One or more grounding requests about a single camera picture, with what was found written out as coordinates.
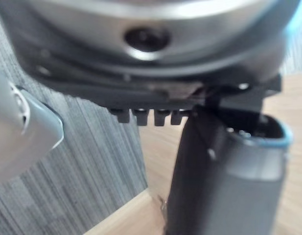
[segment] silver cylinder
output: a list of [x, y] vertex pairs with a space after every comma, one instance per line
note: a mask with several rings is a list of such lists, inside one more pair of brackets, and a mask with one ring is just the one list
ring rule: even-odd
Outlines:
[[[28, 0], [55, 27], [93, 48], [138, 60], [175, 62], [214, 53], [278, 0]], [[164, 31], [167, 45], [134, 48], [128, 31]]]

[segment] light wooden surface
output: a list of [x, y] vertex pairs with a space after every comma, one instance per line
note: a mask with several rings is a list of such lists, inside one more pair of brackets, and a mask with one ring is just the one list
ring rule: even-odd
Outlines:
[[[274, 234], [302, 235], [302, 74], [284, 80], [284, 92], [266, 100], [265, 113], [288, 123], [295, 135]], [[151, 123], [140, 128], [149, 192], [155, 198], [168, 196], [182, 128]], [[160, 206], [145, 191], [86, 235], [162, 235], [162, 228]]]
[[159, 207], [145, 190], [84, 235], [161, 235], [163, 227]]

